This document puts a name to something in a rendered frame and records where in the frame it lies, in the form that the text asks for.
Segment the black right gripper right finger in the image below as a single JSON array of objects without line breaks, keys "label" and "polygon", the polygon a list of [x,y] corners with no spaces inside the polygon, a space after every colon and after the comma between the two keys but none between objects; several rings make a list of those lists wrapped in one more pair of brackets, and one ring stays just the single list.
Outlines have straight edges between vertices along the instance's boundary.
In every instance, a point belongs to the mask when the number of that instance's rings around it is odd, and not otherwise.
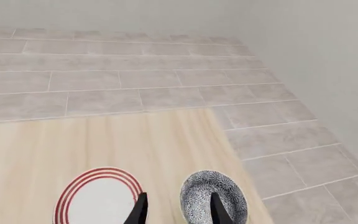
[{"label": "black right gripper right finger", "polygon": [[213,224],[231,224],[231,218],[216,192],[211,194],[210,210]]}]

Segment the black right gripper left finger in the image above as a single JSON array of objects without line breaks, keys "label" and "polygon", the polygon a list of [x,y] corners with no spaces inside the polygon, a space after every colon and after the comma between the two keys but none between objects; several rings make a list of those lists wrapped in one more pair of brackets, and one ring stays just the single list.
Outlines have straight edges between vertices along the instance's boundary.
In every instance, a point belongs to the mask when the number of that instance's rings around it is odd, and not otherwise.
[{"label": "black right gripper left finger", "polygon": [[127,224],[145,224],[148,212],[148,199],[147,193],[142,192],[127,217]]}]

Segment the white plate with red rings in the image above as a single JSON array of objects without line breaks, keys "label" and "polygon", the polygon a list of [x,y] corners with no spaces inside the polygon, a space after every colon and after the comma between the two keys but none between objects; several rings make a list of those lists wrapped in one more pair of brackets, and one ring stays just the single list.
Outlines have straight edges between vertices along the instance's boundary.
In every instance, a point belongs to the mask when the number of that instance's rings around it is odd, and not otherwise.
[{"label": "white plate with red rings", "polygon": [[124,224],[139,194],[140,182],[117,167],[97,167],[75,177],[58,198],[53,224]]}]

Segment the black white patterned bowl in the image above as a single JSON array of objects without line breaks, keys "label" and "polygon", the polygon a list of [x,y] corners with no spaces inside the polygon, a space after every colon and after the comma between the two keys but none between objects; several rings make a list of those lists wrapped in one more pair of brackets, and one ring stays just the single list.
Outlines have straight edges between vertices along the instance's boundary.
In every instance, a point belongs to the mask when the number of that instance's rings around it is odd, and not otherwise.
[{"label": "black white patterned bowl", "polygon": [[182,184],[180,206],[188,224],[213,224],[211,196],[218,194],[233,224],[246,224],[247,201],[239,186],[227,175],[214,170],[191,174]]}]

